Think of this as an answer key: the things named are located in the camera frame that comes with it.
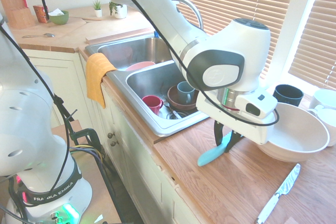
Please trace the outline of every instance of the knife block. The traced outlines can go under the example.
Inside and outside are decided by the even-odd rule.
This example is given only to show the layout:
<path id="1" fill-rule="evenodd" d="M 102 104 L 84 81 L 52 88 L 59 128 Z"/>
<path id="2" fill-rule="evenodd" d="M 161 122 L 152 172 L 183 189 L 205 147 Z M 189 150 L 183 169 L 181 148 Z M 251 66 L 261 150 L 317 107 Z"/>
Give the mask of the knife block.
<path id="1" fill-rule="evenodd" d="M 9 27 L 24 29 L 35 26 L 35 20 L 23 0 L 0 0 L 5 10 Z"/>

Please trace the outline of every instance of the green bowl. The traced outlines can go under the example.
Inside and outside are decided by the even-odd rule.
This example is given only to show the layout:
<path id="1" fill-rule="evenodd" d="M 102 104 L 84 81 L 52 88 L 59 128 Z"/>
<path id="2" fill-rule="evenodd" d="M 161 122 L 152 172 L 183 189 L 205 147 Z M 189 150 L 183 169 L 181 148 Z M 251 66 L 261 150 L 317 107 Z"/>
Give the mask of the green bowl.
<path id="1" fill-rule="evenodd" d="M 69 20 L 69 12 L 66 10 L 62 10 L 64 15 L 59 15 L 59 16 L 49 16 L 49 19 L 51 22 L 53 22 L 56 25 L 64 25 L 68 22 Z"/>

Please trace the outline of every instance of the cup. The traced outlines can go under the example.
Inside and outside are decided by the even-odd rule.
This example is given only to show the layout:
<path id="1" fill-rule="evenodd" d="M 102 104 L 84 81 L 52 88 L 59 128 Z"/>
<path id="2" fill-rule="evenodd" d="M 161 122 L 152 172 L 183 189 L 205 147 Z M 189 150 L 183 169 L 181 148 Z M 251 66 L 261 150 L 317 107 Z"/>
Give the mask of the cup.
<path id="1" fill-rule="evenodd" d="M 159 114 L 160 108 L 163 106 L 163 101 L 155 95 L 147 95 L 142 98 L 142 101 L 156 114 Z"/>
<path id="2" fill-rule="evenodd" d="M 273 96 L 278 102 L 299 106 L 304 93 L 296 87 L 287 84 L 277 85 L 275 87 Z"/>
<path id="3" fill-rule="evenodd" d="M 195 89 L 188 82 L 182 81 L 177 85 L 178 101 L 182 105 L 190 104 L 194 98 Z"/>
<path id="4" fill-rule="evenodd" d="M 336 110 L 336 91 L 329 89 L 317 90 L 310 101 L 309 108 L 314 109 L 319 104 L 326 109 Z"/>
<path id="5" fill-rule="evenodd" d="M 319 104 L 314 109 L 309 109 L 308 112 L 316 116 L 329 131 L 330 142 L 328 146 L 336 144 L 336 110 L 325 108 Z"/>

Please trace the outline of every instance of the white cabinet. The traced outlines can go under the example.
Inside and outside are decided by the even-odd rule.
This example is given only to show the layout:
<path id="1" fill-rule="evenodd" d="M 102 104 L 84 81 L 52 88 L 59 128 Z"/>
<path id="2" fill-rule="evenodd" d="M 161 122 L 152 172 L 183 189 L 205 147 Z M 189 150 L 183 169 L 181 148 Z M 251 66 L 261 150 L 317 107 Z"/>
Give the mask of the white cabinet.
<path id="1" fill-rule="evenodd" d="M 175 191 L 176 182 L 162 164 L 154 161 L 155 154 L 147 147 L 130 122 L 124 111 L 113 101 L 113 95 L 102 85 L 104 100 L 112 112 L 112 118 L 106 117 L 106 128 L 117 136 L 119 145 L 104 145 L 106 152 L 121 166 L 123 181 L 145 224 L 199 224 L 200 222 Z"/>
<path id="2" fill-rule="evenodd" d="M 89 113 L 93 107 L 87 103 L 86 81 L 79 54 L 39 50 L 25 50 L 25 53 L 37 69 L 50 77 L 54 93 L 63 99 L 68 112 L 71 114 L 75 109 L 78 110 L 73 118 L 79 120 L 82 128 L 94 128 L 94 120 Z M 51 127 L 62 124 L 62 117 L 54 105 Z"/>

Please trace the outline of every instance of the large white bowl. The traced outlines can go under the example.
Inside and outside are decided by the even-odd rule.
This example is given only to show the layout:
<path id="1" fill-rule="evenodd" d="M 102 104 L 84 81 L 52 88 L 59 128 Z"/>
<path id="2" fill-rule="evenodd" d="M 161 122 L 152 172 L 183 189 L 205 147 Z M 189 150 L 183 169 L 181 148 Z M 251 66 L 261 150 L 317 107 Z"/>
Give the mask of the large white bowl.
<path id="1" fill-rule="evenodd" d="M 285 162 L 301 162 L 326 148 L 329 132 L 315 116 L 286 103 L 278 103 L 276 109 L 280 120 L 268 142 L 258 145 L 264 153 Z"/>

